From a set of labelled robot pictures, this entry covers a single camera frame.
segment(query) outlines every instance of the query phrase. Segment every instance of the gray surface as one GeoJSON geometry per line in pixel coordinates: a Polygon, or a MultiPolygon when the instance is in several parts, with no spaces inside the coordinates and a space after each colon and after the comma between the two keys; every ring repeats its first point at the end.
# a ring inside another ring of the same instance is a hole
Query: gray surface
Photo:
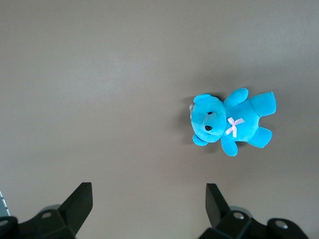
{"type": "Polygon", "coordinates": [[[25,221],[83,181],[84,238],[197,238],[205,184],[319,238],[319,1],[0,1],[0,188],[25,221]],[[192,144],[194,96],[274,91],[274,137],[192,144]]]}

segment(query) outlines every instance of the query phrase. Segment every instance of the stuffed toy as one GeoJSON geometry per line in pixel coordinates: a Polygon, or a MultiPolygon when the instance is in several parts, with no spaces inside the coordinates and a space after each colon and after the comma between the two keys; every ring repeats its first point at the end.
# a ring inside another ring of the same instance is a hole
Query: stuffed toy
{"type": "Polygon", "coordinates": [[[276,111],[273,92],[247,99],[248,90],[238,89],[222,102],[210,94],[194,98],[190,105],[190,121],[195,132],[193,142],[199,146],[215,143],[220,139],[224,152],[236,156],[236,141],[247,142],[263,148],[271,137],[269,129],[259,126],[259,119],[276,111]]]}

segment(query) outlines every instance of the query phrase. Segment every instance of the pink bow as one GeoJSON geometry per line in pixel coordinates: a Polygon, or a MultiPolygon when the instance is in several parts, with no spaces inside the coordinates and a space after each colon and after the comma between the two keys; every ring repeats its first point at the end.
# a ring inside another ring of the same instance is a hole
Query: pink bow
{"type": "Polygon", "coordinates": [[[225,133],[227,135],[229,135],[231,132],[233,132],[233,137],[236,138],[237,137],[237,127],[236,127],[236,125],[238,125],[240,123],[243,123],[245,121],[243,120],[243,118],[240,118],[238,120],[234,120],[232,117],[228,118],[227,120],[231,124],[231,127],[228,130],[226,130],[225,133]]]}

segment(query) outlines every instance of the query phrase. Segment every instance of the screw hole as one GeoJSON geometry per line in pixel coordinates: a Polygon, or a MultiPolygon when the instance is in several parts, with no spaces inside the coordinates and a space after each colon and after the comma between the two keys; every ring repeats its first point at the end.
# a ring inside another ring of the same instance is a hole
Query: screw hole
{"type": "Polygon", "coordinates": [[[243,220],[245,218],[240,212],[234,213],[234,217],[239,220],[243,220]]]}
{"type": "Polygon", "coordinates": [[[283,221],[280,221],[280,220],[275,221],[275,224],[281,229],[288,229],[288,225],[283,221]]]}
{"type": "Polygon", "coordinates": [[[6,225],[9,221],[8,220],[3,220],[0,222],[0,227],[6,225]]]}
{"type": "Polygon", "coordinates": [[[44,218],[49,218],[49,217],[51,217],[52,216],[52,213],[44,213],[43,215],[42,215],[42,218],[44,219],[44,218]]]}

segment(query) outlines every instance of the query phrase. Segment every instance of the black plastic bracket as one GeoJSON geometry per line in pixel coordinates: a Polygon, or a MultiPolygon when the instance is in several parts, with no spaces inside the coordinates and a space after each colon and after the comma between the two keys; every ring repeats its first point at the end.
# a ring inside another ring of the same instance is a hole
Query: black plastic bracket
{"type": "Polygon", "coordinates": [[[293,222],[273,218],[266,225],[232,211],[216,184],[206,185],[206,211],[212,225],[199,239],[309,239],[293,222]]]}
{"type": "Polygon", "coordinates": [[[21,224],[16,217],[1,217],[0,239],[75,239],[92,208],[92,184],[82,183],[57,210],[21,224]]]}

